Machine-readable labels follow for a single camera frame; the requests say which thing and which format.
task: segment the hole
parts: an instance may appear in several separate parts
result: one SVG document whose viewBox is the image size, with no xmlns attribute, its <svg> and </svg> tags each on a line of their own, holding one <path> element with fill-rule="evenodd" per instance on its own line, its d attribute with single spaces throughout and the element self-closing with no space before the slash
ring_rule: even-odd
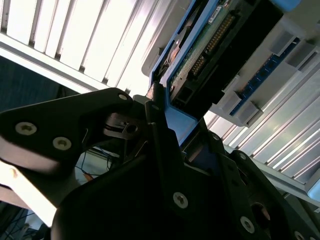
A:
<svg viewBox="0 0 320 240">
<path fill-rule="evenodd" d="M 127 127 L 126 132 L 128 134 L 132 134 L 138 130 L 138 127 L 136 125 L 130 125 Z"/>
<path fill-rule="evenodd" d="M 21 126 L 21 130 L 32 131 L 32 127 L 28 126 L 28 125 L 23 125 L 23 126 Z"/>
<path fill-rule="evenodd" d="M 65 140 L 59 140 L 58 145 L 67 146 L 67 142 Z"/>
<path fill-rule="evenodd" d="M 270 215 L 267 209 L 265 208 L 265 206 L 262 205 L 260 202 L 256 202 L 253 205 L 251 205 L 251 210 L 256 223 L 262 229 L 264 230 L 268 229 L 270 224 Z"/>
<path fill-rule="evenodd" d="M 231 183 L 232 183 L 232 185 L 234 185 L 234 186 L 236 186 L 236 187 L 239 187 L 239 183 L 237 183 L 235 180 L 231 180 Z"/>
<path fill-rule="evenodd" d="M 189 97 L 190 97 L 190 95 L 191 95 L 192 93 L 193 93 L 193 91 L 192 91 L 190 88 L 184 87 L 184 88 L 182 89 L 181 94 L 179 95 L 179 99 L 182 100 L 182 101 L 184 101 L 184 102 L 186 102 L 186 101 L 189 99 Z"/>
</svg>

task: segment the black metal bracket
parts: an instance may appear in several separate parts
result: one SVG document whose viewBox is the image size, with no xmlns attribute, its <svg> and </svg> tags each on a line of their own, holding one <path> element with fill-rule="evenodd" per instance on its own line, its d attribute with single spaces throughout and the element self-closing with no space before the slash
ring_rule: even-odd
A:
<svg viewBox="0 0 320 240">
<path fill-rule="evenodd" d="M 108 140 L 106 134 L 120 137 L 125 131 L 123 136 L 130 138 L 139 133 L 128 133 L 127 116 L 128 127 L 104 134 L 113 113 L 128 113 L 132 107 L 127 93 L 108 88 L 2 112 L 0 159 L 47 176 L 67 176 L 82 152 Z"/>
</svg>

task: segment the white panel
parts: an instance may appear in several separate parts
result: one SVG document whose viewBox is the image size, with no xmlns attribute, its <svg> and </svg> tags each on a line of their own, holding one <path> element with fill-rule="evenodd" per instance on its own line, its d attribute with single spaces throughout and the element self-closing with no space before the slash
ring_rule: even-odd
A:
<svg viewBox="0 0 320 240">
<path fill-rule="evenodd" d="M 58 0 L 42 0 L 41 3 L 35 29 L 34 48 L 42 53 L 46 50 L 57 2 Z"/>
<path fill-rule="evenodd" d="M 210 122 L 213 120 L 215 116 L 216 114 L 212 111 L 207 111 L 206 114 L 203 116 L 203 119 L 207 127 L 209 126 Z"/>
<path fill-rule="evenodd" d="M 233 142 L 235 142 L 238 138 L 240 138 L 246 129 L 247 129 L 246 126 L 236 126 L 233 129 L 233 131 L 230 132 L 230 134 L 225 137 L 225 139 L 223 140 L 223 143 L 230 146 L 233 145 Z"/>
<path fill-rule="evenodd" d="M 286 143 L 292 144 L 292 140 L 299 137 L 310 128 L 309 123 L 319 121 L 320 98 L 311 103 L 304 111 L 293 119 L 287 126 L 280 128 L 280 132 L 275 132 L 265 144 L 261 144 L 253 156 L 262 163 L 269 162 L 270 158 Z"/>
<path fill-rule="evenodd" d="M 210 131 L 214 132 L 220 138 L 222 138 L 233 125 L 234 124 L 232 122 L 219 117 L 210 128 Z"/>
<path fill-rule="evenodd" d="M 37 0 L 11 0 L 6 34 L 28 45 Z"/>
<path fill-rule="evenodd" d="M 84 73 L 102 81 L 137 0 L 110 0 L 98 21 L 84 60 Z"/>
<path fill-rule="evenodd" d="M 301 133 L 297 134 L 294 138 L 289 140 L 284 146 L 281 144 L 281 148 L 267 160 L 267 165 L 273 167 L 279 163 L 283 164 L 285 161 L 291 158 L 292 154 L 306 143 L 312 141 L 315 132 L 320 129 L 320 120 L 318 122 L 312 122 Z"/>
<path fill-rule="evenodd" d="M 315 143 L 311 144 L 305 151 L 301 152 L 291 161 L 289 161 L 281 172 L 289 177 L 293 177 L 297 173 L 297 169 L 303 169 L 311 164 L 320 156 L 320 137 Z"/>
<path fill-rule="evenodd" d="M 142 73 L 142 65 L 146 57 L 146 49 L 152 41 L 171 0 L 159 0 L 148 21 L 146 28 L 130 58 L 117 88 L 131 90 L 130 95 L 145 95 L 149 87 L 149 77 Z"/>
<path fill-rule="evenodd" d="M 320 156 L 313 160 L 306 167 L 302 168 L 299 172 L 294 175 L 294 179 L 300 183 L 307 183 L 310 178 L 320 169 Z"/>
<path fill-rule="evenodd" d="M 70 0 L 58 0 L 49 39 L 46 45 L 45 54 L 54 58 L 60 41 L 60 36 L 64 28 Z"/>
<path fill-rule="evenodd" d="M 253 154 L 302 114 L 319 97 L 319 91 L 316 90 L 320 87 L 319 76 L 320 70 L 307 76 L 308 81 L 240 149 L 249 155 Z"/>
<path fill-rule="evenodd" d="M 308 151 L 309 147 L 313 145 L 314 142 L 319 141 L 319 130 L 314 132 L 303 142 L 301 142 L 296 148 L 294 148 L 287 156 L 285 156 L 281 161 L 277 162 L 273 168 L 276 170 L 285 170 L 292 162 L 301 159 L 301 156 Z M 306 158 L 302 158 L 301 161 L 308 161 Z"/>
<path fill-rule="evenodd" d="M 108 86 L 117 86 L 118 81 L 134 52 L 135 46 L 141 37 L 146 21 L 148 21 L 148 18 L 150 17 L 150 12 L 154 7 L 154 3 L 155 0 L 142 1 L 132 22 L 128 24 L 105 75 L 105 78 L 108 79 Z"/>
<path fill-rule="evenodd" d="M 79 69 L 93 33 L 103 0 L 77 0 L 62 40 L 60 61 Z"/>
<path fill-rule="evenodd" d="M 27 56 L 30 56 L 34 59 L 35 63 L 32 63 L 31 61 L 19 57 L 17 54 L 11 53 L 4 48 L 0 47 L 0 50 L 2 53 L 0 53 L 1 56 L 4 56 L 5 58 L 8 58 L 18 64 L 23 65 L 24 67 L 35 71 L 41 75 L 44 75 L 45 77 L 56 81 L 59 84 L 62 84 L 68 88 L 73 89 L 74 91 L 78 93 L 86 93 L 88 92 L 88 89 L 85 89 L 84 87 L 78 85 L 76 82 L 72 83 L 72 79 L 76 79 L 77 81 L 81 81 L 95 89 L 105 89 L 107 86 L 101 82 L 98 82 L 94 79 L 92 79 L 89 76 L 84 75 L 83 73 L 65 65 L 61 62 L 37 51 L 33 48 L 24 45 L 4 34 L 0 34 L 0 43 L 4 43 L 11 48 L 20 51 L 21 53 L 24 53 Z M 60 72 L 60 74 L 54 73 L 53 69 L 56 69 L 57 72 Z"/>
</svg>

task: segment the cable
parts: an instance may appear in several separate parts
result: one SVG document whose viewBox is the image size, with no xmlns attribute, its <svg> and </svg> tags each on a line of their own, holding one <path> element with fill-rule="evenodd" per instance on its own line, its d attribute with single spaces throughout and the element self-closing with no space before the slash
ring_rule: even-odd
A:
<svg viewBox="0 0 320 240">
<path fill-rule="evenodd" d="M 22 209 L 22 212 L 21 212 L 21 214 L 20 214 L 20 216 L 19 216 L 19 218 L 18 218 L 18 220 L 22 217 L 22 215 L 24 214 L 24 209 Z M 13 230 L 15 229 L 15 227 L 17 226 L 17 224 L 18 224 L 18 222 L 19 221 L 17 221 L 16 223 L 15 223 L 15 225 L 12 227 L 12 229 L 11 229 L 11 231 L 7 234 L 7 236 L 5 237 L 5 239 L 4 240 L 7 240 L 8 238 L 9 238 L 9 236 L 12 234 L 12 232 L 13 232 Z"/>
<path fill-rule="evenodd" d="M 106 156 L 106 169 L 110 170 L 112 162 L 110 163 L 109 160 L 112 159 L 114 156 L 112 156 L 111 154 L 106 153 L 100 146 L 98 146 L 98 148 L 100 149 L 100 151 L 102 152 L 103 155 Z"/>
<path fill-rule="evenodd" d="M 91 174 L 83 170 L 81 167 L 75 166 L 77 169 L 80 169 L 84 174 L 90 175 L 90 176 L 100 176 L 101 174 Z"/>
<path fill-rule="evenodd" d="M 86 172 L 83 168 L 84 168 L 84 163 L 85 163 L 85 160 L 86 160 L 86 156 L 87 156 L 87 152 L 85 151 L 84 152 L 84 156 L 83 156 L 83 161 L 81 163 L 81 167 L 78 167 L 78 166 L 75 166 L 76 168 L 80 169 L 84 174 L 87 174 L 89 176 L 100 176 L 101 174 L 91 174 L 91 173 L 88 173 Z"/>
<path fill-rule="evenodd" d="M 16 220 L 12 221 L 10 224 L 13 224 L 14 222 L 17 222 L 16 226 L 18 226 L 18 222 L 19 222 L 21 219 L 26 218 L 26 217 L 28 217 L 28 216 L 30 216 L 30 215 L 33 215 L 33 214 L 35 214 L 35 213 L 33 212 L 33 213 L 28 214 L 28 215 L 22 216 L 22 217 L 20 217 L 20 218 L 18 218 L 18 219 L 16 219 Z M 24 227 L 24 226 L 20 227 L 20 228 L 19 228 L 18 230 L 16 230 L 16 231 L 10 233 L 10 235 L 15 234 L 15 233 L 21 231 L 23 227 Z"/>
<path fill-rule="evenodd" d="M 33 212 L 33 213 L 30 213 L 30 214 L 25 215 L 25 216 L 23 216 L 23 217 L 20 217 L 19 219 L 16 219 L 16 220 L 12 221 L 10 224 L 12 224 L 12 223 L 14 223 L 14 222 L 16 222 L 16 221 L 19 221 L 19 220 L 21 220 L 21 219 L 23 219 L 23 218 L 26 218 L 26 217 L 28 217 L 28 216 L 30 216 L 30 215 L 33 215 L 33 214 L 35 214 L 35 213 Z"/>
</svg>

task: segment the metal slat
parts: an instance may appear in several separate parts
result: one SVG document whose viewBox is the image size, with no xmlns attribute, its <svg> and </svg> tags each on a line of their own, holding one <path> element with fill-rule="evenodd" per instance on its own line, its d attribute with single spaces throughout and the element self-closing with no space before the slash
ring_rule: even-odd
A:
<svg viewBox="0 0 320 240">
<path fill-rule="evenodd" d="M 37 0 L 10 0 L 6 34 L 28 45 L 35 17 Z"/>
<path fill-rule="evenodd" d="M 103 9 L 85 56 L 84 74 L 103 81 L 136 2 L 110 0 Z"/>
<path fill-rule="evenodd" d="M 34 36 L 34 49 L 39 52 L 46 50 L 57 3 L 58 0 L 42 0 Z"/>
<path fill-rule="evenodd" d="M 62 39 L 60 62 L 77 70 L 80 68 L 102 3 L 103 0 L 76 1 Z"/>
<path fill-rule="evenodd" d="M 152 42 L 153 36 L 160 26 L 170 3 L 171 0 L 158 0 L 150 18 L 146 22 L 141 38 L 139 39 L 129 62 L 120 76 L 117 88 L 130 90 L 131 96 L 145 95 L 148 92 L 149 77 L 142 73 L 141 68 L 144 63 L 146 50 Z"/>
<path fill-rule="evenodd" d="M 56 55 L 60 37 L 64 29 L 68 9 L 69 6 L 73 4 L 72 2 L 71 0 L 58 0 L 52 20 L 48 42 L 45 48 L 45 54 L 51 58 L 54 58 Z"/>
<path fill-rule="evenodd" d="M 132 17 L 120 40 L 120 44 L 112 58 L 112 62 L 105 74 L 109 87 L 116 87 L 118 85 L 156 3 L 156 0 L 140 1 L 133 11 Z"/>
<path fill-rule="evenodd" d="M 309 123 L 319 121 L 320 113 L 320 99 L 317 98 L 310 105 L 305 106 L 297 117 L 295 117 L 288 125 L 283 127 L 281 131 L 275 136 L 272 136 L 266 145 L 261 145 L 254 153 L 255 159 L 260 162 L 267 162 L 273 154 L 284 147 L 288 142 L 290 143 L 296 136 L 308 131 Z"/>
</svg>

